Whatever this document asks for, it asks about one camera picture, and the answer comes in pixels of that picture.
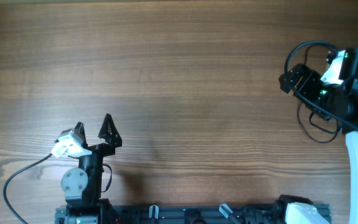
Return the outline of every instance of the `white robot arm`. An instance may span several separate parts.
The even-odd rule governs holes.
[[[346,58],[345,50],[338,53],[332,61],[331,66],[321,77],[321,81],[330,84],[340,85],[343,81],[339,79],[342,61]],[[351,211],[349,217],[350,224],[358,224],[358,132],[352,131],[346,134],[346,146],[349,152],[351,164]],[[305,203],[291,203],[286,210],[286,223],[328,223],[316,212],[316,208]]]

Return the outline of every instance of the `cable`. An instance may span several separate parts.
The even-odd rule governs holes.
[[[305,60],[303,61],[303,64],[304,64],[304,65],[306,65],[306,62],[308,61],[308,54],[309,54],[310,48],[316,47],[316,46],[320,46],[320,45],[318,45],[318,44],[313,44],[313,45],[309,46],[309,47],[306,49],[306,51],[305,51]]]
[[[346,85],[353,79],[355,78],[354,75],[351,75],[349,77],[347,77],[339,86],[339,89],[341,91],[341,96],[345,97],[345,96],[349,96],[350,93],[348,93],[347,95],[345,95],[345,91],[346,91]]]
[[[308,41],[308,42],[305,42],[305,43],[302,43],[300,45],[298,45],[297,47],[295,47],[291,52],[290,54],[288,55],[287,59],[285,60],[285,63],[284,63],[284,74],[288,74],[288,64],[291,60],[291,58],[293,57],[293,55],[295,54],[295,52],[297,52],[299,49],[303,48],[303,47],[306,47],[306,46],[309,46],[309,45],[321,45],[321,46],[325,46],[325,47],[330,47],[331,49],[333,49],[336,53],[336,55],[338,55],[338,49],[335,45],[333,44],[330,44],[328,42],[325,42],[325,41],[318,41],[318,40],[312,40],[312,41]],[[303,95],[301,95],[298,90],[293,86],[293,85],[289,85],[291,90],[294,92],[294,94],[296,96],[298,96],[299,98],[301,98],[303,100],[303,102],[307,103],[308,105],[316,108],[317,110],[319,110],[320,112],[323,112],[325,114],[328,114],[330,115],[331,117],[337,119],[338,121],[340,121],[342,124],[346,124],[348,125],[349,127],[351,127],[352,129],[354,129],[355,131],[358,132],[358,127],[356,127],[354,124],[346,121],[345,119],[342,119],[338,116],[336,116],[335,114],[332,114],[326,110],[324,110],[323,108],[319,107],[318,105],[314,104],[312,101],[308,100],[306,97],[304,97]]]
[[[318,45],[318,44],[313,44],[313,45],[309,46],[309,47],[306,49],[306,51],[305,51],[305,60],[304,60],[304,62],[303,62],[304,65],[306,65],[306,63],[307,63],[307,61],[308,61],[308,54],[309,54],[310,48],[316,47],[316,46],[319,46],[319,45]],[[334,134],[334,137],[333,137],[332,139],[328,140],[328,141],[319,141],[319,140],[316,140],[315,138],[312,138],[311,135],[309,134],[309,132],[308,132],[308,131],[306,130],[306,128],[303,126],[303,124],[302,124],[302,122],[301,122],[301,120],[300,120],[300,118],[299,118],[300,106],[301,106],[301,105],[299,105],[298,110],[297,110],[297,112],[296,112],[296,116],[298,117],[298,124],[300,125],[300,127],[302,128],[302,130],[305,132],[305,134],[306,134],[311,140],[313,140],[313,141],[315,141],[315,142],[317,142],[317,143],[329,143],[329,142],[333,141],[333,140],[336,138],[337,134],[338,134],[338,133],[340,132],[340,130],[342,129],[342,126],[339,125],[339,121],[336,120],[336,131],[328,131],[327,129],[324,129],[324,128],[318,126],[317,124],[314,124],[314,123],[311,121],[313,115],[315,115],[314,112],[311,112],[311,113],[310,113],[310,116],[309,116],[309,123],[310,123],[310,125],[312,125],[312,126],[318,128],[318,129],[324,131],[325,133]]]
[[[36,166],[36,165],[40,164],[40,163],[43,162],[43,161],[46,161],[46,160],[47,160],[49,157],[51,157],[51,156],[52,156],[52,153],[50,153],[49,155],[47,155],[45,158],[39,160],[38,162],[35,162],[35,163],[33,163],[33,164],[29,165],[29,166],[26,166],[25,168],[23,168],[23,169],[17,171],[16,173],[12,174],[12,175],[10,176],[10,178],[8,178],[8,179],[6,180],[6,182],[5,182],[5,185],[4,185],[4,193],[3,193],[5,203],[6,203],[6,205],[8,206],[8,208],[11,210],[11,212],[13,213],[13,215],[15,215],[16,218],[18,218],[22,223],[28,224],[28,223],[13,209],[11,203],[9,203],[9,200],[7,199],[7,196],[6,196],[6,188],[7,188],[7,185],[10,183],[10,181],[11,181],[17,174],[20,174],[21,172],[23,172],[23,171],[25,171],[25,170],[27,170],[27,169],[30,169],[31,167]]]
[[[102,166],[105,166],[105,167],[109,168],[109,170],[110,170],[110,179],[109,179],[109,182],[107,183],[106,190],[102,191],[102,192],[106,192],[107,190],[109,190],[109,187],[111,185],[112,170],[111,170],[111,167],[107,164],[102,164]]]
[[[339,131],[341,130],[341,129],[340,129],[339,122],[336,121],[336,130],[337,130],[337,131],[334,133],[334,136],[333,136],[330,140],[328,140],[328,141],[319,141],[319,140],[313,138],[313,137],[309,134],[309,132],[306,130],[306,128],[303,126],[303,124],[302,124],[302,121],[301,121],[300,116],[299,116],[299,113],[300,113],[302,104],[303,104],[303,103],[300,102],[299,105],[298,105],[298,109],[297,109],[297,111],[296,111],[296,117],[298,118],[298,124],[299,124],[299,126],[301,127],[301,129],[303,130],[303,132],[305,132],[305,134],[306,134],[311,140],[313,140],[313,141],[315,141],[315,142],[317,142],[317,143],[324,144],[324,143],[332,142],[332,141],[336,138],[336,136],[338,135]]]
[[[325,129],[325,128],[322,128],[322,127],[320,127],[320,126],[318,126],[317,124],[314,124],[312,121],[311,121],[311,119],[312,119],[312,117],[315,115],[315,113],[314,112],[311,112],[310,113],[310,116],[309,116],[309,123],[310,123],[310,125],[312,125],[313,127],[315,127],[315,128],[318,128],[318,129],[320,129],[320,130],[322,130],[322,131],[324,131],[325,133],[328,133],[328,134],[337,134],[340,130],[341,130],[341,125],[339,125],[339,121],[338,120],[336,120],[336,131],[328,131],[327,129]]]

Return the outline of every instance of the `wooden table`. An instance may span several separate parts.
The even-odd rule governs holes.
[[[78,121],[89,143],[101,142],[106,113],[123,139],[105,158],[114,175],[102,197],[115,205],[292,194],[329,203],[333,222],[347,223],[344,138],[309,140],[296,98],[278,84],[289,51],[313,39],[358,47],[358,1],[0,6],[0,223],[18,222],[2,198],[6,179]],[[325,56],[311,50],[308,65],[323,72]],[[51,223],[65,205],[60,179],[76,166],[53,157],[24,172],[8,188],[11,203],[29,223]]]

